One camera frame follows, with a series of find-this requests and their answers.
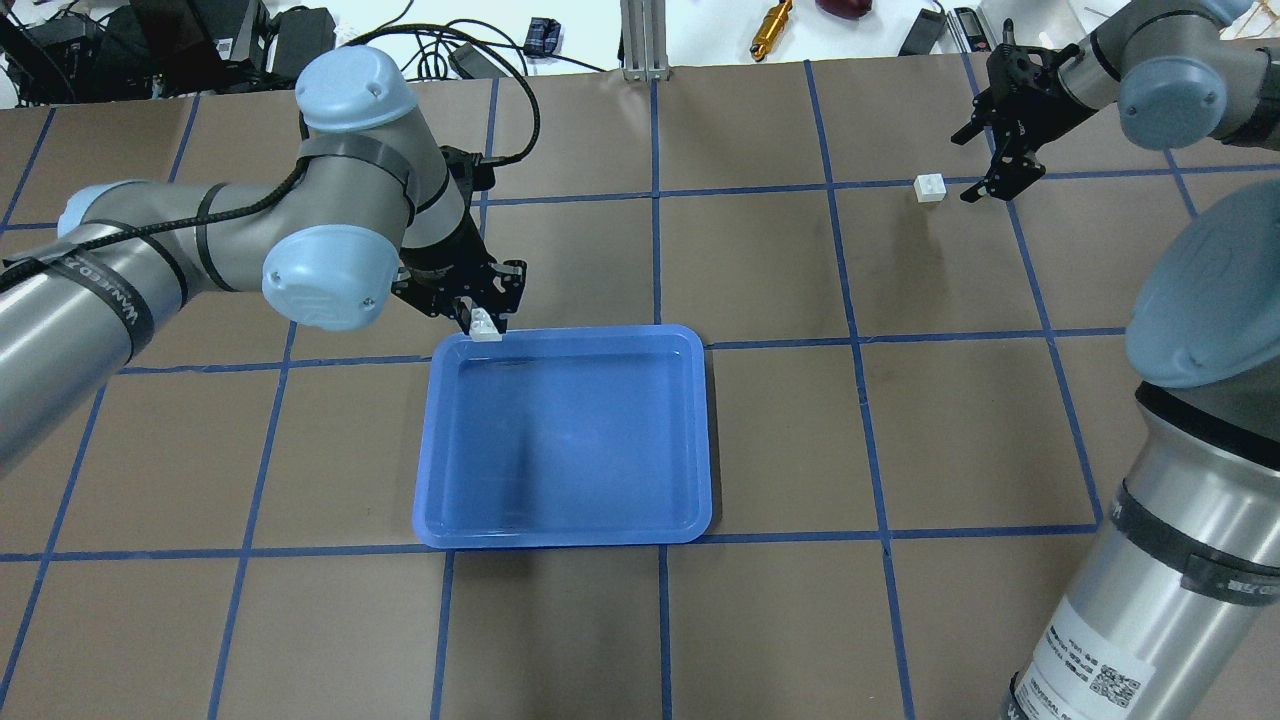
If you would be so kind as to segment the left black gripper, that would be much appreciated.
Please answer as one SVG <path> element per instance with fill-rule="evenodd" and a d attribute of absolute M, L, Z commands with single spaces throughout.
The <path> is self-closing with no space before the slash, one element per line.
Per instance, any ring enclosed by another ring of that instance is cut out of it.
<path fill-rule="evenodd" d="M 399 260 L 392 295 L 425 315 L 449 319 L 465 334 L 475 307 L 484 307 L 506 333 L 527 287 L 527 263 L 498 263 L 476 225 L 460 225 L 426 247 L 402 249 Z"/>

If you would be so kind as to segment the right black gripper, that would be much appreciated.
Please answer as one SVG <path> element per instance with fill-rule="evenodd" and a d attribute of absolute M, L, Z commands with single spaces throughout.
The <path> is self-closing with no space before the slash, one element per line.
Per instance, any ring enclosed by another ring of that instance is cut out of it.
<path fill-rule="evenodd" d="M 979 182 L 960 193 L 964 202 L 1012 201 L 1044 177 L 1046 165 L 1033 152 L 1076 127 L 1076 101 L 1060 76 L 1075 56 L 1075 44 L 1064 50 L 1019 44 L 1014 20 L 1004 20 L 1001 42 L 987 63 L 989 92 L 973 99 L 969 119 L 951 135 L 955 145 L 980 135 L 998 138 L 1000 155 Z"/>

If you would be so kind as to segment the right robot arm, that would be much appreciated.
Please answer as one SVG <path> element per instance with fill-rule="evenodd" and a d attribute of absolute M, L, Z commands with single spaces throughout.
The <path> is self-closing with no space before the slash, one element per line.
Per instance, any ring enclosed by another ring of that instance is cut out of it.
<path fill-rule="evenodd" d="M 502 204 L 518 328 L 659 319 L 708 343 L 718 506 L 666 550 L 460 553 L 445 719 L 992 719 L 1146 425 L 1138 380 L 1277 415 L 1277 168 L 1132 147 L 1114 109 L 1015 202 L 914 201 L 980 61 L 957 55 L 678 70 L 655 91 L 549 79 L 594 146 L 605 100 L 655 111 L 650 199 Z M 1190 178 L 1183 190 L 1174 163 Z"/>

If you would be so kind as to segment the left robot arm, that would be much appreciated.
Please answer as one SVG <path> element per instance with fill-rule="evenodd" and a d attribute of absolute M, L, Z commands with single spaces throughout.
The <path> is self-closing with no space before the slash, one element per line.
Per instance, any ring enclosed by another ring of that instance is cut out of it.
<path fill-rule="evenodd" d="M 497 340 L 521 304 L 471 213 L 498 159 L 443 146 L 384 51 L 323 54 L 294 87 L 306 136 L 278 184 L 127 179 L 74 193 L 51 243 L 3 263 L 3 473 L 204 292 L 260 292 L 330 332 L 392 297 Z"/>

